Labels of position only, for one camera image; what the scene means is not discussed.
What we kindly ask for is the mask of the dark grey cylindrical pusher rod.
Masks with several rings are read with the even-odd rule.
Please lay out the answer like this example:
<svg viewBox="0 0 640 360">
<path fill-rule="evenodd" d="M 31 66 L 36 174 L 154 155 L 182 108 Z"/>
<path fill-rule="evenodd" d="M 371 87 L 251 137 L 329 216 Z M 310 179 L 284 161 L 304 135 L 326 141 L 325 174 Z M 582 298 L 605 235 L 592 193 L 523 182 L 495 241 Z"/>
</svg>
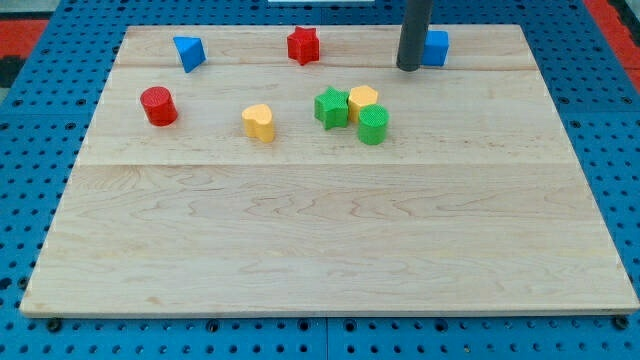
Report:
<svg viewBox="0 0 640 360">
<path fill-rule="evenodd" d="M 413 72 L 421 66 L 433 10 L 433 0 L 407 0 L 401 25 L 396 66 Z"/>
</svg>

